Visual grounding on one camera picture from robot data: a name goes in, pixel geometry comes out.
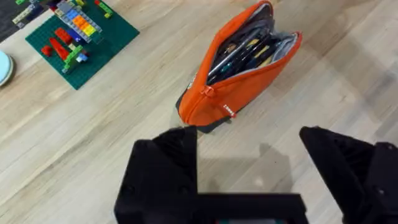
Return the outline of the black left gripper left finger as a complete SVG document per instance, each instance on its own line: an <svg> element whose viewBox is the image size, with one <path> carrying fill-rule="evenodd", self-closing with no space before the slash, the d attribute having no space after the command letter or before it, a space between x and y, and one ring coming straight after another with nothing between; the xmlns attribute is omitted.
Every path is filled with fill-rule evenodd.
<svg viewBox="0 0 398 224"><path fill-rule="evenodd" d="M114 216L118 223L190 223L197 192L197 129L172 128L134 143Z"/></svg>

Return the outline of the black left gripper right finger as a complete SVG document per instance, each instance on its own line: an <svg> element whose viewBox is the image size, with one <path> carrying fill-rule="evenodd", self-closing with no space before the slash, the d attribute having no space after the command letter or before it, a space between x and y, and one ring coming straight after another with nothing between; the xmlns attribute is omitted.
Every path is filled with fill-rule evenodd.
<svg viewBox="0 0 398 224"><path fill-rule="evenodd" d="M338 204L343 223L397 224L397 147L321 127L299 136Z"/></svg>

